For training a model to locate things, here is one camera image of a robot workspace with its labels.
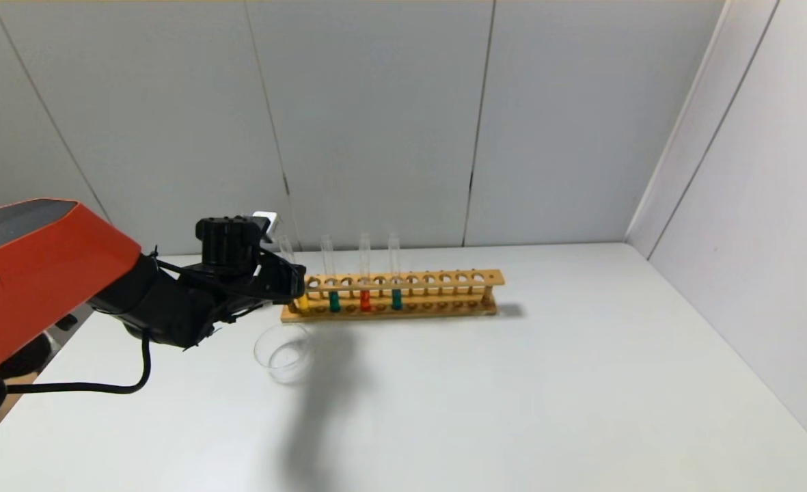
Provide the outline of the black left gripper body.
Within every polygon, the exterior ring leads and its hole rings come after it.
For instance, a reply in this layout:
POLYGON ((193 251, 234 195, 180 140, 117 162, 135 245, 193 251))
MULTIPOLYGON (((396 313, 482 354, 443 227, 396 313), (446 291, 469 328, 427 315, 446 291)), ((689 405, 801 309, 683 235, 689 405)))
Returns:
POLYGON ((260 250, 257 286, 268 300, 296 300, 305 293, 307 269, 283 256, 260 250))

